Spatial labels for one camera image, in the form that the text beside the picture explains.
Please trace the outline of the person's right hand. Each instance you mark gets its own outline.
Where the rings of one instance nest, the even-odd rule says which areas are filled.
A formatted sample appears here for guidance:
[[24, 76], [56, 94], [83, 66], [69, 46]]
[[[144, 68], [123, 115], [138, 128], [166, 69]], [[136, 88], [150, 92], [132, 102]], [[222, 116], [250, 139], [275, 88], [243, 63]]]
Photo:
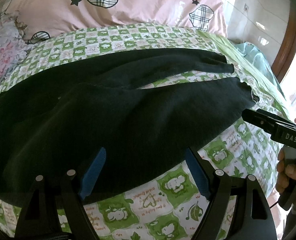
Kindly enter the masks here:
[[296, 180], [296, 165], [285, 165], [285, 150], [283, 147], [278, 154], [276, 190], [281, 194], [289, 186], [290, 179]]

